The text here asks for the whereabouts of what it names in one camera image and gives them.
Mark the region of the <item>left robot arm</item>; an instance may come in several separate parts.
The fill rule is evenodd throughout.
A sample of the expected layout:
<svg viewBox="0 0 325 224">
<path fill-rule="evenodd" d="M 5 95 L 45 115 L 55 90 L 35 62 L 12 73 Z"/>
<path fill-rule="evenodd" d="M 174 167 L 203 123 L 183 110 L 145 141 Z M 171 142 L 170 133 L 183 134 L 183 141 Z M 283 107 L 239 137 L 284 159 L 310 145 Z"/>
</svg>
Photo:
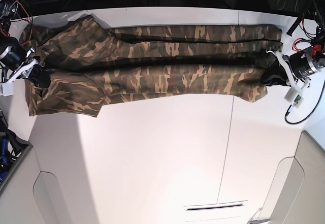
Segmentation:
<svg viewBox="0 0 325 224">
<path fill-rule="evenodd" d="M 314 11 L 314 20 L 317 24 L 313 34 L 308 32 L 304 25 L 309 10 Z M 297 27 L 301 27 L 307 37 L 293 41 L 291 48 L 294 54 L 292 55 L 271 51 L 276 62 L 263 73 L 262 84 L 294 87 L 298 81 L 306 82 L 310 76 L 324 70 L 324 0 L 307 0 L 286 34 L 292 35 Z"/>
</svg>

